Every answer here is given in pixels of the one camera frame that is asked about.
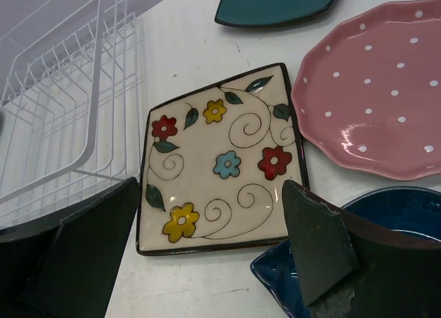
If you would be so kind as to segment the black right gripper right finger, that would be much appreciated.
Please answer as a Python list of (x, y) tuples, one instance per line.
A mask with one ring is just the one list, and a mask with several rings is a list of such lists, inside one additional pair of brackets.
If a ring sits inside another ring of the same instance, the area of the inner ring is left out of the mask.
[(282, 199), (312, 317), (440, 316), (440, 241), (382, 227), (292, 180)]

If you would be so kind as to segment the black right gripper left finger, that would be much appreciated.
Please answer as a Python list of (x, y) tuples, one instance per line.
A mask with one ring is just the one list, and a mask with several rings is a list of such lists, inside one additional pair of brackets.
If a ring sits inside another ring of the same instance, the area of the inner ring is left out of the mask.
[(1, 229), (1, 316), (104, 317), (139, 199), (130, 177)]

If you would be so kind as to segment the dark blue leaf plate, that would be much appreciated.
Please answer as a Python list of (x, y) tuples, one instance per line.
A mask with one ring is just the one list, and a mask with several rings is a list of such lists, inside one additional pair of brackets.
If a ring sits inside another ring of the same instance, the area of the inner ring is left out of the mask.
[[(438, 191), (413, 186), (382, 188), (357, 197), (342, 208), (393, 231), (440, 241)], [(288, 240), (253, 260), (250, 270), (288, 317), (310, 316), (303, 306)]]

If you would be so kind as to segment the teal leaf-shaped plate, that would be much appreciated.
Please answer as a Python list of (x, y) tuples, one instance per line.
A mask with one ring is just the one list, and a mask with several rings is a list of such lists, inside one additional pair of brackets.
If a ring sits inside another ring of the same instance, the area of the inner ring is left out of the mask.
[(214, 21), (228, 27), (263, 28), (295, 22), (330, 8), (335, 0), (220, 0)]

